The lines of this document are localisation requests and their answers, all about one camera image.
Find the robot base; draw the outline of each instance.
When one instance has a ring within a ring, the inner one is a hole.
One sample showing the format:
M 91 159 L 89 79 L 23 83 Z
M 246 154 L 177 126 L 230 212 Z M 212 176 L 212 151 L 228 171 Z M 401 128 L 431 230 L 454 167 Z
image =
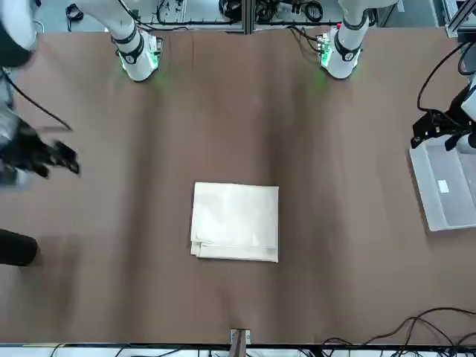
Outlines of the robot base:
M 141 32 L 144 38 L 144 49 L 134 64 L 128 63 L 122 56 L 122 68 L 135 82 L 142 82 L 158 68 L 158 63 L 162 53 L 162 39 L 147 32 Z
M 348 78 L 357 66 L 361 50 L 352 61 L 345 62 L 335 49 L 334 38 L 337 32 L 336 28 L 332 28 L 328 33 L 318 36 L 318 63 L 332 77 L 337 80 L 343 80 Z

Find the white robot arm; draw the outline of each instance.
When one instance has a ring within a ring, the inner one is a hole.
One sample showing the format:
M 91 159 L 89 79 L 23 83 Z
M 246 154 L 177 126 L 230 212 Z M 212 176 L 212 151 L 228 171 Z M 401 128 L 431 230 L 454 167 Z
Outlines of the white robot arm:
M 132 80 L 146 80 L 157 69 L 161 40 L 138 30 L 123 0 L 76 0 L 76 5 L 111 33 L 123 68 Z
M 367 9 L 387 7 L 398 0 L 338 0 L 344 11 L 340 28 L 318 38 L 321 66 L 331 76 L 344 79 L 357 66 L 362 41 L 369 28 Z

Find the black cable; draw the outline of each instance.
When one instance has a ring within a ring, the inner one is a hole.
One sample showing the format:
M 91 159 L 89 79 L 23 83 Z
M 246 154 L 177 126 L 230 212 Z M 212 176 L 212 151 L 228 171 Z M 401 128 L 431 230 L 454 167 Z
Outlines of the black cable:
M 451 52 L 449 54 L 447 54 L 438 64 L 435 68 L 433 68 L 433 71 L 431 71 L 431 73 L 428 75 L 426 81 L 423 83 L 423 86 L 422 88 L 419 90 L 419 93 L 418 93 L 418 98 L 416 99 L 416 106 L 419 110 L 421 110 L 422 112 L 425 112 L 425 113 L 429 113 L 430 115 L 440 115 L 441 117 L 445 118 L 446 120 L 449 120 L 451 121 L 454 125 L 456 126 L 461 126 L 459 123 L 457 123 L 456 121 L 454 121 L 453 119 L 451 119 L 448 115 L 446 115 L 444 112 L 442 112 L 441 110 L 439 109 L 432 109 L 432 108 L 424 108 L 422 107 L 422 95 L 423 95 L 423 92 L 425 91 L 426 89 L 426 86 L 428 85 L 428 83 L 430 82 L 431 78 L 434 76 L 434 74 L 438 71 L 438 69 L 451 57 L 453 56 L 456 52 L 458 52 L 463 46 L 467 45 L 468 43 L 470 42 L 463 42 L 461 44 L 459 44 L 456 48 L 454 48 L 453 50 L 451 50 Z
M 440 67 L 451 57 L 453 56 L 456 52 L 458 52 L 464 45 L 468 44 L 468 42 L 463 42 L 461 44 L 459 44 L 456 48 L 454 48 L 453 50 L 451 50 L 451 52 L 449 54 L 447 54 L 446 56 L 443 57 L 443 59 L 437 64 L 437 66 L 435 68 L 433 68 L 433 71 L 431 71 L 431 73 L 428 75 L 426 81 L 423 83 L 423 86 L 422 88 L 419 90 L 419 94 L 418 94 L 418 99 L 417 99 L 417 102 L 416 102 L 416 106 L 418 107 L 419 110 L 421 110 L 422 112 L 428 112 L 430 110 L 433 110 L 433 109 L 430 109 L 430 108 L 423 108 L 422 105 L 421 105 L 421 102 L 422 102 L 422 95 L 423 95 L 423 92 L 425 91 L 425 88 L 426 86 L 428 85 L 428 83 L 430 82 L 431 78 L 434 76 L 434 74 L 438 71 L 438 69 L 440 69 Z
M 390 15 L 392 12 L 395 10 L 397 3 L 393 4 L 392 8 L 390 9 L 390 12 L 387 15 L 387 18 L 385 19 L 384 23 L 382 24 L 381 28 L 384 28 L 387 25 L 388 19 L 390 18 Z
M 317 61 L 317 57 L 315 56 L 315 54 L 310 52 L 309 50 L 306 50 L 303 47 L 303 44 L 300 41 L 300 38 L 301 38 L 300 31 L 297 31 L 297 33 L 299 34 L 299 37 L 298 37 L 298 35 L 296 35 L 296 33 L 295 33 L 294 28 L 289 28 L 289 30 L 290 30 L 292 36 L 294 37 L 294 39 L 296 40 L 296 43 L 299 46 L 300 53 L 303 55 L 304 59 L 306 61 L 310 62 L 313 65 L 317 64 L 318 61 Z M 307 55 L 311 55 L 313 58 L 315 58 L 315 61 L 312 61 Z
M 476 71 L 465 71 L 463 70 L 463 67 L 462 67 L 463 61 L 466 55 L 468 54 L 469 50 L 471 49 L 471 47 L 473 47 L 475 43 L 476 43 L 475 41 L 472 41 L 469 43 L 468 47 L 466 47 L 464 51 L 462 52 L 460 60 L 458 61 L 458 72 L 460 72 L 462 76 L 472 76 L 473 74 L 476 73 Z
M 130 344 L 124 344 L 115 354 L 114 357 L 118 357 L 122 351 L 124 351 L 125 348 L 129 347 Z
M 432 323 L 430 323 L 430 322 L 428 322 L 428 321 L 426 321 L 425 319 L 422 318 L 423 316 L 431 314 L 432 312 L 443 312 L 443 311 L 444 312 L 448 312 L 448 311 L 459 312 L 459 313 L 466 314 L 466 315 L 476 316 L 476 312 L 473 312 L 473 311 L 467 310 L 467 309 L 460 309 L 460 308 L 457 308 L 457 307 L 446 307 L 446 306 L 436 307 L 436 308 L 433 308 L 433 309 L 425 310 L 424 312 L 421 312 L 417 316 L 412 316 L 412 317 L 406 318 L 395 330 L 393 330 L 389 333 L 374 336 L 374 337 L 370 338 L 369 340 L 365 341 L 362 344 L 352 344 L 351 342 L 345 341 L 342 338 L 328 338 L 322 344 L 328 344 L 329 342 L 332 342 L 332 341 L 338 341 L 338 342 L 344 342 L 344 345 L 346 347 L 349 347 L 349 348 L 362 348 L 362 347 L 364 347 L 368 344 L 371 344 L 372 342 L 374 342 L 376 340 L 379 340 L 379 339 L 382 339 L 382 338 L 388 338 L 388 337 L 391 337 L 391 336 L 397 334 L 408 322 L 411 321 L 411 325 L 408 329 L 408 335 L 407 335 L 407 338 L 405 339 L 405 343 L 402 345 L 401 349 L 398 351 L 398 354 L 397 354 L 398 357 L 401 357 L 403 352 L 405 351 L 405 348 L 408 346 L 408 344 L 410 342 L 411 335 L 412 335 L 412 332 L 414 330 L 415 325 L 417 324 L 418 321 L 420 321 L 420 322 L 423 322 L 424 324 L 427 324 L 430 327 L 434 328 L 436 331 L 438 331 L 438 333 L 440 333 L 443 337 L 445 337 L 450 342 L 450 345 L 452 347 L 457 347 L 458 344 L 456 344 L 456 345 L 453 344 L 451 339 L 441 329 L 439 329 L 438 327 L 434 326 Z M 472 332 L 471 334 L 468 334 L 467 336 L 464 336 L 464 338 L 469 338 L 473 335 L 476 335 L 476 332 Z
M 308 35 L 307 35 L 307 32 L 306 32 L 306 29 L 305 28 L 301 28 L 301 30 L 303 31 L 304 35 L 306 36 L 306 41 L 307 41 L 307 44 L 309 45 L 309 47 L 315 52 L 317 53 L 318 52 L 318 48 L 317 47 L 314 47 L 314 45 L 311 43 L 311 39 L 309 39 Z
M 177 353 L 178 351 L 182 351 L 182 348 L 178 348 L 177 350 L 174 350 L 174 351 L 169 351 L 169 352 L 166 352 L 166 353 L 163 353 L 157 357 L 164 357 L 164 356 L 168 356 L 168 355 L 172 355 L 173 353 Z
M 149 30 L 160 30 L 160 28 L 153 28 L 149 24 L 146 24 L 145 22 L 142 22 L 134 13 L 127 8 L 127 6 L 123 3 L 122 0 L 118 0 L 119 4 L 122 6 L 122 8 L 129 14 L 129 16 L 132 17 L 134 21 L 136 21 L 138 24 L 147 27 Z
M 79 22 L 84 18 L 84 13 L 78 9 L 76 4 L 71 4 L 66 8 L 66 21 L 68 23 L 68 32 L 71 32 L 71 23 Z
M 57 344 L 54 348 L 53 348 L 53 351 L 51 352 L 50 354 L 50 357 L 53 357 L 54 356 L 54 353 L 57 351 L 58 347 L 60 347 L 62 344 Z
M 64 129 L 66 129 L 67 131 L 69 132 L 72 132 L 73 131 L 73 128 L 71 128 L 71 126 L 66 123 L 63 119 L 60 119 L 58 118 L 55 114 L 53 114 L 52 112 L 50 112 L 49 110 L 47 110 L 46 108 L 44 108 L 43 106 L 41 106 L 40 104 L 38 104 L 36 101 L 34 101 L 33 99 L 30 98 L 30 96 L 28 96 L 26 93 L 24 93 L 11 79 L 10 77 L 8 76 L 7 72 L 5 72 L 5 70 L 3 68 L 0 68 L 1 69 L 1 72 L 3 73 L 4 75 L 4 78 L 6 79 L 6 81 L 12 86 L 14 87 L 14 89 L 24 98 L 26 99 L 27 101 L 29 101 L 31 104 L 33 104 L 36 108 L 40 109 L 42 112 L 48 114 L 50 117 L 52 117 L 54 120 L 56 120 L 58 123 L 60 123 L 61 125 L 64 126 Z
M 470 337 L 476 336 L 476 332 L 470 332 L 466 335 L 464 335 L 457 343 L 457 346 L 460 346 L 465 340 L 467 340 Z
M 457 307 L 436 307 L 434 309 L 429 309 L 429 310 L 426 310 L 420 314 L 418 314 L 414 321 L 411 323 L 411 326 L 410 326 L 410 329 L 408 330 L 408 336 L 407 336 L 407 339 L 405 340 L 405 343 L 403 344 L 403 348 L 405 348 L 406 346 L 408 346 L 409 342 L 410 342 L 410 338 L 411 338 L 411 333 L 413 332 L 413 328 L 415 327 L 415 325 L 417 324 L 417 321 L 418 319 L 421 319 L 423 316 L 427 315 L 427 314 L 430 314 L 432 312 L 437 312 L 437 311 L 452 311 L 452 312 L 459 312 L 459 313 L 463 313 L 463 314 L 466 314 L 466 315 L 473 315 L 473 316 L 476 316 L 476 312 L 473 312 L 473 311 L 470 311 L 470 310 L 466 310 L 466 309 L 459 309 Z
M 307 17 L 307 19 L 311 22 L 320 22 L 322 20 L 322 17 L 324 16 L 324 10 L 322 8 L 322 5 L 319 2 L 315 1 L 315 0 L 308 1 L 304 4 L 305 4 L 304 9 L 303 9 L 304 16 Z M 314 16 L 311 13 L 312 7 L 314 7 L 317 10 L 317 12 L 318 12 L 317 16 Z
M 308 39 L 309 41 L 313 41 L 313 42 L 318 41 L 318 39 L 316 39 L 314 36 L 308 35 L 304 29 L 299 30 L 295 25 L 288 26 L 288 29 L 297 31 L 302 37 Z

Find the folded white cloth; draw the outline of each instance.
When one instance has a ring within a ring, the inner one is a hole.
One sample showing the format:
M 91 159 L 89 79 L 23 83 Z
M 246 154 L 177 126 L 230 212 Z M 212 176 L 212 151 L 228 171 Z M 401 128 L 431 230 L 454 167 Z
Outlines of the folded white cloth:
M 277 262 L 279 187 L 195 183 L 191 254 Z

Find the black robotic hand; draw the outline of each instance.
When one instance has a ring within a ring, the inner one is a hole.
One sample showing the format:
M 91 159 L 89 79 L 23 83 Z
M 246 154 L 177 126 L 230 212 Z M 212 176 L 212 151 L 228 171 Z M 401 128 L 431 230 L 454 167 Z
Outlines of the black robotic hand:
M 61 141 L 52 146 L 43 143 L 34 128 L 20 119 L 15 135 L 0 148 L 0 160 L 5 167 L 36 173 L 47 179 L 50 174 L 48 166 L 64 167 L 80 174 L 77 154 Z

